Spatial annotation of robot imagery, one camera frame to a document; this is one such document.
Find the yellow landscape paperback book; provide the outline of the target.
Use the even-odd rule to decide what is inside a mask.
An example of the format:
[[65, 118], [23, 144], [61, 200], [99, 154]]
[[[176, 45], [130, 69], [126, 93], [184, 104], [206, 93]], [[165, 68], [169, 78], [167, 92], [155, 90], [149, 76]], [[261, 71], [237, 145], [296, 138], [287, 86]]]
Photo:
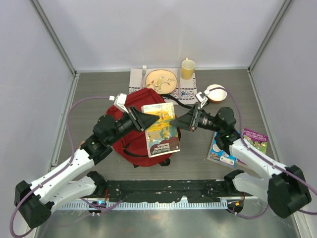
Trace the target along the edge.
[[170, 122], [176, 119], [174, 104], [161, 103], [144, 105], [141, 110], [145, 114], [158, 116], [159, 119], [146, 131], [146, 144], [150, 158], [180, 151], [178, 129]]

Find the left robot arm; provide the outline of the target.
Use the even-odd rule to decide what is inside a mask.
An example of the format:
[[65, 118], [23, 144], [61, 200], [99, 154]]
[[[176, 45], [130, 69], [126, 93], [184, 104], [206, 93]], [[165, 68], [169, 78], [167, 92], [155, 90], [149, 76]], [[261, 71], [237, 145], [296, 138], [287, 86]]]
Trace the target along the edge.
[[42, 225], [60, 206], [83, 196], [102, 197], [106, 181], [95, 171], [79, 181], [72, 180], [91, 169], [111, 152], [114, 143], [132, 131], [144, 131], [158, 121], [159, 116], [145, 114], [135, 107], [128, 107], [121, 118], [101, 116], [93, 127], [93, 134], [72, 155], [31, 183], [22, 180], [15, 187], [15, 213], [20, 213], [29, 228]]

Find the red backpack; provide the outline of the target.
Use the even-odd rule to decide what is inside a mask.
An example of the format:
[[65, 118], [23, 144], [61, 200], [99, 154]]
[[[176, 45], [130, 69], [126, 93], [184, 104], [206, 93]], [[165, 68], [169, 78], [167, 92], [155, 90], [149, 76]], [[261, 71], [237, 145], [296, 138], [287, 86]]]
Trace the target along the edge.
[[[169, 94], [158, 94], [153, 89], [143, 88], [127, 96], [125, 106], [134, 106], [137, 110], [141, 110], [143, 105], [164, 103], [164, 98], [168, 98], [176, 102], [178, 105], [191, 109], [191, 105], [181, 103], [175, 97]], [[150, 167], [156, 164], [161, 166], [169, 166], [171, 153], [150, 158], [148, 157], [146, 147], [145, 132], [132, 131], [124, 136], [113, 145], [114, 150], [124, 159], [133, 164], [134, 167]]]

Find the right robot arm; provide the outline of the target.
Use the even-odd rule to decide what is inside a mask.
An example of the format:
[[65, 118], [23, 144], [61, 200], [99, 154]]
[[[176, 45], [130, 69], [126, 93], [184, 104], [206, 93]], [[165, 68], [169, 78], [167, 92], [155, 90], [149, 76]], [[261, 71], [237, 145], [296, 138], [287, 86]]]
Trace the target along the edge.
[[180, 129], [194, 131], [203, 128], [216, 132], [217, 147], [226, 154], [240, 159], [259, 177], [243, 170], [235, 170], [225, 176], [224, 191], [230, 196], [239, 192], [251, 194], [268, 204], [281, 218], [287, 218], [312, 200], [310, 188], [302, 170], [293, 165], [286, 166], [254, 147], [235, 129], [236, 119], [229, 107], [222, 107], [211, 116], [195, 104], [186, 114], [171, 121]]

